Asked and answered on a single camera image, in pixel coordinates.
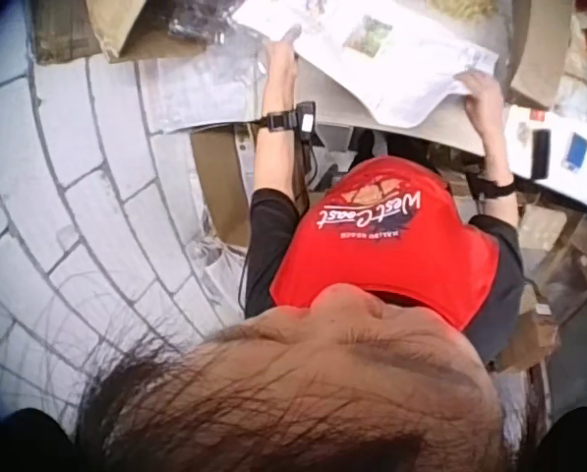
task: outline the logo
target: logo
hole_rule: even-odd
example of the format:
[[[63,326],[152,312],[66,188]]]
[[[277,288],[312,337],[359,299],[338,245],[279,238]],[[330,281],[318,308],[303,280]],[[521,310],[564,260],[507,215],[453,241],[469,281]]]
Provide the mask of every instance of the logo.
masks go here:
[[[319,212],[319,230],[336,225],[342,239],[397,238],[422,207],[422,192],[400,179],[377,178],[342,193]]]

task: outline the printed document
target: printed document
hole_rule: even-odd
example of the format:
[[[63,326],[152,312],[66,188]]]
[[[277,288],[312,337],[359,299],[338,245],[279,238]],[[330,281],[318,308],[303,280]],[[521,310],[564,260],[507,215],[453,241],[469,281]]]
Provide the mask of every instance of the printed document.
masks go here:
[[[456,74],[493,74],[499,58],[395,0],[246,0],[233,19],[272,40],[300,25],[297,53],[386,126],[418,126],[447,95],[467,93]]]

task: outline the picture on paper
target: picture on paper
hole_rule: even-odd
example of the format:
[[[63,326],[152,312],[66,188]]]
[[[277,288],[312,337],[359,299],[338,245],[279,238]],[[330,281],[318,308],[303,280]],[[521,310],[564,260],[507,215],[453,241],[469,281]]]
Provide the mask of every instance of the picture on paper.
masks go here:
[[[374,58],[381,50],[382,44],[390,32],[390,25],[366,15],[359,26],[352,31],[344,45]]]

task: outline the black shirt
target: black shirt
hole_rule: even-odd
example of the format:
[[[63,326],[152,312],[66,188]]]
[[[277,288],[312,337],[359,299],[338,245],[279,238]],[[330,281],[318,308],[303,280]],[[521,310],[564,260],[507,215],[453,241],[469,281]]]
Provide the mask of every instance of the black shirt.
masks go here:
[[[254,193],[250,218],[252,237],[247,254],[246,319],[273,308],[269,287],[300,221],[293,202],[271,189]],[[474,216],[469,224],[494,236],[499,245],[499,265],[490,294],[463,331],[481,359],[489,362],[506,346],[520,310],[524,281],[518,233],[504,221],[484,214]],[[391,303],[391,300],[385,299],[385,302]]]

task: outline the floor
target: floor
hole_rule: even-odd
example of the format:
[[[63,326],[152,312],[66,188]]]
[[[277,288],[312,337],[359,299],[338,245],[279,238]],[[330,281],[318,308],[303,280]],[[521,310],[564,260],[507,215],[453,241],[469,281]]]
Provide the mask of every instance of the floor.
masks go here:
[[[150,128],[146,66],[35,66],[24,2],[0,17],[0,412],[69,428],[96,359],[241,320],[216,276],[241,262],[206,236],[188,136]]]

